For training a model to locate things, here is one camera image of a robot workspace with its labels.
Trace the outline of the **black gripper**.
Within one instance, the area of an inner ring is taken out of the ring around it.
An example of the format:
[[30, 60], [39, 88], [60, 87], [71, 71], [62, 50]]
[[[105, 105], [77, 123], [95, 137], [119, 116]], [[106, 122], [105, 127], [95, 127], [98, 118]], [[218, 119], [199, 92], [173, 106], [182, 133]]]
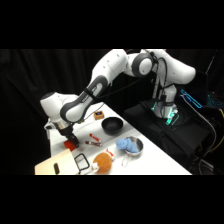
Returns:
[[74, 146], [76, 148], [79, 148], [79, 140], [78, 138], [73, 134], [73, 126], [72, 125], [69, 125], [67, 126], [66, 128], [64, 129], [61, 129], [59, 131], [59, 133], [62, 135], [62, 136], [65, 136], [67, 138], [67, 141], [71, 142], [74, 144]]

